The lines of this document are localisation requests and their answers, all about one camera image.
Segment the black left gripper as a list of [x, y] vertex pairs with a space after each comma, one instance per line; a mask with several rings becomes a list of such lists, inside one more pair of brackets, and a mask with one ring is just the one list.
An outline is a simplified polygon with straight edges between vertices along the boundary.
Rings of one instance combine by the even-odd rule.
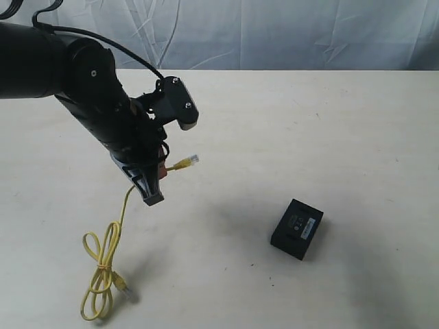
[[148, 116], [149, 107], [156, 98], [155, 94], [137, 98], [127, 94], [56, 95], [56, 99], [110, 152], [113, 162], [148, 206], [164, 200], [159, 180], [167, 177], [166, 133]]

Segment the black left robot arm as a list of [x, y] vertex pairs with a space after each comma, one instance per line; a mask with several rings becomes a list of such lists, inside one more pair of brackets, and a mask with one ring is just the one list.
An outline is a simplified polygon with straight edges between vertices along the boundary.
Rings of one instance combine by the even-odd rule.
[[163, 201], [164, 130], [126, 94], [112, 51], [91, 38], [2, 23], [1, 98], [50, 96], [108, 150], [147, 205]]

